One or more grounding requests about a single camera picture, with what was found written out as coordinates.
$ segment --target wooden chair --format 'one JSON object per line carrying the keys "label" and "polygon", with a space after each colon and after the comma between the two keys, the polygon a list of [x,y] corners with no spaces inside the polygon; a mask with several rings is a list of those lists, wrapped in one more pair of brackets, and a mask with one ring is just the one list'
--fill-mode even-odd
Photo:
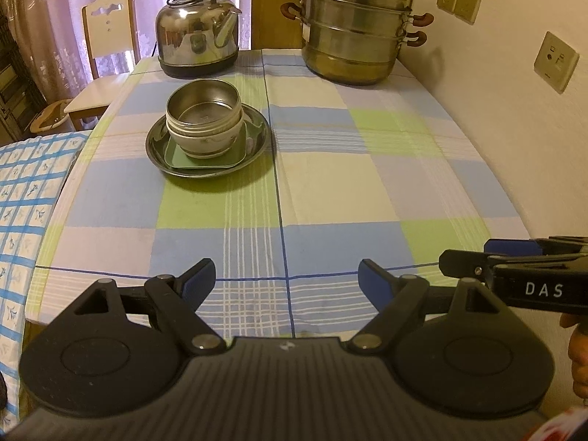
{"label": "wooden chair", "polygon": [[82,8],[82,21],[94,79],[65,108],[77,130],[82,129],[80,119],[104,114],[129,76],[99,76],[96,58],[133,50],[135,65],[140,59],[135,0],[96,0]]}

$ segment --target wall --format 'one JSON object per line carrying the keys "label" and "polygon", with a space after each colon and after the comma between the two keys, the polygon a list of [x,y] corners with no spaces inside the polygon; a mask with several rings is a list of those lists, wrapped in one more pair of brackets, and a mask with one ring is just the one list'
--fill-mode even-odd
{"label": "wall", "polygon": [[[531,236],[588,235],[588,0],[481,0],[474,25],[432,12],[428,42],[400,60],[439,100],[510,195]],[[580,53],[563,94],[533,70],[547,31]],[[544,410],[579,399],[557,315],[521,312],[548,343],[557,372]]]}

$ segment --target hand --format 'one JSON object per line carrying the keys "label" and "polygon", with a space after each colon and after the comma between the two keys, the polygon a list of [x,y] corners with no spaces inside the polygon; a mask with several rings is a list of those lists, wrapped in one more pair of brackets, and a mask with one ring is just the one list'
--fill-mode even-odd
{"label": "hand", "polygon": [[[563,328],[580,323],[581,317],[562,314],[559,324]],[[574,393],[580,398],[588,398],[588,331],[587,334],[577,326],[571,334],[567,355],[571,360],[571,377],[574,379]]]}

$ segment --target blue checkered cloth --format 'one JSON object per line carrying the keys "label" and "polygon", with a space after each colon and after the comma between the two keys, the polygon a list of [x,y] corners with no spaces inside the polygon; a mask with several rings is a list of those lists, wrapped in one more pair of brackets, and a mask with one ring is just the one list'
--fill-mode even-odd
{"label": "blue checkered cloth", "polygon": [[0,148],[0,371],[8,406],[0,429],[19,418],[18,362],[25,302],[45,229],[89,132],[36,137]]}

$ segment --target brown pot handle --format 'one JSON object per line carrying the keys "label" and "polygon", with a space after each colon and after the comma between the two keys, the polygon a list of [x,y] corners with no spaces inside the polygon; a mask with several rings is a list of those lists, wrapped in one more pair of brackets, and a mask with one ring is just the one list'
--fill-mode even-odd
{"label": "brown pot handle", "polygon": [[[293,14],[290,11],[290,8],[295,10],[298,14]],[[284,3],[282,6],[280,6],[280,11],[289,20],[301,19],[302,9],[296,3],[292,3],[291,1]]]}
{"label": "brown pot handle", "polygon": [[435,17],[430,13],[425,13],[421,15],[416,14],[413,15],[412,18],[412,26],[418,26],[419,28],[430,25],[431,23],[433,23],[433,20],[435,19]]}
{"label": "brown pot handle", "polygon": [[417,48],[419,46],[423,46],[427,42],[427,35],[425,34],[425,32],[407,33],[406,37],[407,38],[416,38],[415,41],[407,41],[406,42],[407,46],[412,46],[414,48]]}

